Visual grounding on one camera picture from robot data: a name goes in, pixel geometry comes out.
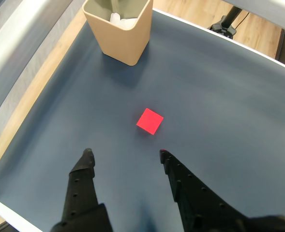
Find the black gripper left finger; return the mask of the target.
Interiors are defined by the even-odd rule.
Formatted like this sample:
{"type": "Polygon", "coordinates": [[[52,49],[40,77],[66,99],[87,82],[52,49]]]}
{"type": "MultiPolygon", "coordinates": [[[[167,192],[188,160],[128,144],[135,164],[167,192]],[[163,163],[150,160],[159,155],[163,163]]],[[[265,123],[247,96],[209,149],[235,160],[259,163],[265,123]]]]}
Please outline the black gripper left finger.
{"type": "Polygon", "coordinates": [[[52,227],[52,232],[113,231],[105,205],[97,201],[94,166],[94,154],[86,148],[69,173],[61,221],[52,227]]]}

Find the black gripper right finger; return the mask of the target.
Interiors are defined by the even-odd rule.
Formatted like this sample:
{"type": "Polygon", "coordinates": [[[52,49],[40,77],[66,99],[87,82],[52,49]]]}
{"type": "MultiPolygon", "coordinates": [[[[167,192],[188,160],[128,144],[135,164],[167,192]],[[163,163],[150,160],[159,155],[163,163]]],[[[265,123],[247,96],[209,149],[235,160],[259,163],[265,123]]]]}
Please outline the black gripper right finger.
{"type": "Polygon", "coordinates": [[[285,232],[284,216],[246,217],[207,187],[167,150],[160,162],[168,176],[186,232],[285,232]]]}

